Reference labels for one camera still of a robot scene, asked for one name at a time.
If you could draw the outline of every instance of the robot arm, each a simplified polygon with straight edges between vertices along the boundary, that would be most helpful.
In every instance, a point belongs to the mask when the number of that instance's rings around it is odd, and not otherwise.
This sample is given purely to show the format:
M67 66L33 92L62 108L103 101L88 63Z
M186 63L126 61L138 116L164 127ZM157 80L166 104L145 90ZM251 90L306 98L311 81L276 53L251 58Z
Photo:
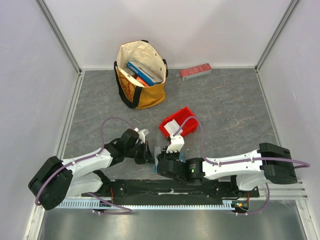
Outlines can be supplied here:
M271 143L261 143L260 149L237 156L207 158L216 164L204 161L201 157L180 161L179 152L183 144L182 136L170 136L170 145L157 156L159 175L190 185L200 185L205 179L216 180L231 176L231 185L240 191L251 191L256 186L269 182L282 185L298 182L291 162L254 160L261 157L291 159L288 149Z
M99 169L121 163L124 158L133 158L137 164L154 163L146 141L148 133L146 129L127 129L121 138L105 144L102 150L99 148L94 152L63 160L52 156L33 177L28 188L37 196L48 178L66 166L43 189L39 202L44 209L55 208L67 197L97 192L103 184L110 182Z

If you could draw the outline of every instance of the small red box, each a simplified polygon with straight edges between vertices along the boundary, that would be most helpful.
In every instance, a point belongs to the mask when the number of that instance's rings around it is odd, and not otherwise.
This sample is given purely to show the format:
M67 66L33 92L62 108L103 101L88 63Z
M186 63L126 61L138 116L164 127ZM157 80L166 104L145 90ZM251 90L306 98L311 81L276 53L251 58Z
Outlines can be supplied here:
M194 113L187 107L185 106L181 110L175 112L174 114L166 117L163 122L160 124L159 129L163 133L163 135L167 138L170 136L170 134L167 132L165 129L165 125L169 122L171 122L173 119L179 124L179 126L182 125L182 123L187 119L187 117L190 116L196 116ZM195 119L189 119L185 125L182 127L183 132L181 133L182 137L187 136L190 133L194 133L197 130L198 127L198 122Z

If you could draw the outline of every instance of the book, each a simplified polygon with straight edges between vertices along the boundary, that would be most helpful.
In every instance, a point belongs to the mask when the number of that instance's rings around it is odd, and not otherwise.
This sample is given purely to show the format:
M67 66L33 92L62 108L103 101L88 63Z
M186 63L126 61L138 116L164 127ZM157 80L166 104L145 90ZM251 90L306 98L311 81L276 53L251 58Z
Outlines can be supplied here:
M163 82L157 75L155 75L140 62L129 61L126 66L135 74L137 74L137 76L140 77L149 86L153 86L154 84L161 84Z
M139 76L136 77L136 80L137 80L139 83L141 83L144 87L149 87L149 85L146 84L146 82L143 81Z
M209 63L180 70L182 81L206 74L211 74L211 72L212 68Z

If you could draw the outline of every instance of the wire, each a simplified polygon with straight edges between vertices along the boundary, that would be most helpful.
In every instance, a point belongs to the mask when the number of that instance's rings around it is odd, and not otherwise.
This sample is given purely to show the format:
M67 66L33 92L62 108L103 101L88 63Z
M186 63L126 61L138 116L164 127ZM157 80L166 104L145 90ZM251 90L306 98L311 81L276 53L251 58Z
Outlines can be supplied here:
M111 201L114 203L114 192L112 191L112 187L110 188L111 191Z
M265 201L264 205L258 210L255 210L252 212L246 212L246 213L238 213L237 215L247 216L247 215L257 214L257 213L260 213L261 211L263 211L268 206L268 204L270 202L270 188L267 183L265 184L265 186L266 186L267 197L266 197L266 201Z
M132 209L130 209L130 208L113 204L112 202L106 201L106 200L102 199L101 197L98 197L97 195L94 195L92 192L87 192L87 194L89 194L90 196L100 200L101 202L103 202L105 204L111 205L111 206L116 207L118 209L126 210L126 211L121 211L121 212L101 212L101 211L93 210L95 213L106 214L106 215L122 215L122 214L130 214L130 213L132 213Z
M96 154L100 154L104 148L105 148L105 137L104 137L104 125L107 121L109 121L110 119L118 119L118 120L122 120L124 122L126 122L127 124L129 124L133 129L135 128L128 120L122 118L122 117L119 117L119 116L111 116L111 117L108 117L107 119L105 119L103 122L102 122L102 125L101 125L101 138L102 138L102 147L101 149L95 153L95 154L92 154L90 156L85 156L85 157L82 157L82 158L79 158L73 162L69 162L67 163L66 165L63 165L62 167L60 167L58 170L56 170L45 182L44 184L42 185L42 187L40 188L40 190L38 191L36 197L35 197L35 205L37 206L40 206L41 203L39 202L39 198L41 196L41 194L43 193L45 187L50 183L50 181L56 176L58 175L62 170L66 169L67 167L71 166L71 165L74 165L76 163L79 163L81 161L84 161L84 160L87 160L87 159L90 159L90 158L93 158L96 156ZM91 192L88 192L89 195L99 199L98 196L94 195L93 193ZM131 213L132 210L129 209L129 208L126 208L126 207L122 207L122 206L118 206L118 205L115 205L113 203L110 203L108 201L105 201L105 200L100 200L102 202L105 202L107 204L110 204L111 206L114 206L114 207L117 207L117 208L120 208L120 209L125 209L125 210L130 210L130 211L125 211L125 212L115 212L115 214L119 215L119 214L128 214L128 213Z
M227 164L238 164L238 163L245 163L245 162L251 162L251 161L258 161L258 160L263 160L263 161L280 161L280 162L287 162L287 163L294 163L294 164L300 164L299 166L295 166L295 169L301 169L301 168L309 168L310 164L304 161L299 161L299 160L294 160L294 159L287 159L287 158L278 158L278 157L255 157L255 158L246 158L246 159L240 159L240 160L233 160L233 161L223 161L220 163L214 162L214 161L210 161L209 159L207 159L205 157L204 154L204 143L205 143L205 132L203 129L203 126L201 124L201 122L199 121L198 118L196 118L195 116L189 116L187 117L184 122L181 124L181 126L179 127L179 129L173 134L173 136L177 135L179 133L179 131L183 128L183 126L186 124L186 122L190 119L195 119L200 126L201 129L201 133L202 133L202 138L201 138L201 157L209 164L212 165L227 165Z
M248 197L247 197L247 199L245 200L245 203L249 203L249 200L250 200L250 193L248 193Z

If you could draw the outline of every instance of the gray mat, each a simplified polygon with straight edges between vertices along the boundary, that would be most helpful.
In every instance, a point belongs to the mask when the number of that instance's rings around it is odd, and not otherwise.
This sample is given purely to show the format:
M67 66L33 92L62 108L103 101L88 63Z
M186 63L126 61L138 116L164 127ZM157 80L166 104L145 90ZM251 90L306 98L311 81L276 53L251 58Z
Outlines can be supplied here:
M166 99L147 109L129 109L120 99L113 70L86 71L76 106L64 158L77 157L101 146L100 126L111 116L147 128L150 149L167 141L158 126L164 118L188 106L205 130L205 155L227 157L276 144L276 138L254 69L213 69L212 74L181 81L180 71L169 70ZM106 141L118 138L128 128L125 122L105 124ZM200 157L201 131L184 138L185 158ZM111 179L161 179L151 165L136 165L133 159L103 170Z

